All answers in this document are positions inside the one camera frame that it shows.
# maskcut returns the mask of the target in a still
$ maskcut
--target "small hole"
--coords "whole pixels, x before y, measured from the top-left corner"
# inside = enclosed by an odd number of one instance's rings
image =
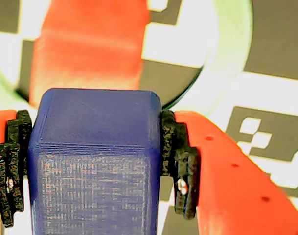
[[[264,201],[264,202],[269,202],[269,201],[270,201],[270,198],[269,198],[269,197],[265,197],[265,196],[263,196],[263,197],[262,197],[262,201]]]
[[[207,141],[212,141],[213,139],[214,139],[213,136],[206,136],[206,140],[207,140]]]

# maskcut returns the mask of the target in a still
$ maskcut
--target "black square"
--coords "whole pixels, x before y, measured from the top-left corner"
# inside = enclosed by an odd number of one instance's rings
[[[0,31],[18,32],[20,0],[0,0]]]
[[[169,207],[162,235],[177,234],[198,235],[197,216],[194,219],[185,220],[183,215],[175,213],[174,207]]]
[[[160,178],[160,200],[168,202],[172,192],[174,180],[170,176],[161,176]]]
[[[29,99],[33,49],[34,41],[23,41],[20,82],[16,91],[26,100]]]

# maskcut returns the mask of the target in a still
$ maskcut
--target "white square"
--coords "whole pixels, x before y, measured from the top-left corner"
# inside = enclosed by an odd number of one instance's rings
[[[167,8],[168,0],[147,0],[148,10],[162,12]]]
[[[12,89],[20,78],[22,45],[18,35],[0,32],[0,75]]]
[[[266,148],[271,140],[272,134],[266,132],[256,132],[253,136],[251,146],[255,148]]]
[[[261,123],[261,119],[253,118],[253,117],[246,117],[240,127],[240,133],[245,134],[254,134],[257,132]]]
[[[23,39],[35,40],[40,36],[50,0],[21,0],[19,34]]]
[[[242,152],[246,155],[250,154],[251,151],[251,143],[239,141],[237,145],[241,148]]]

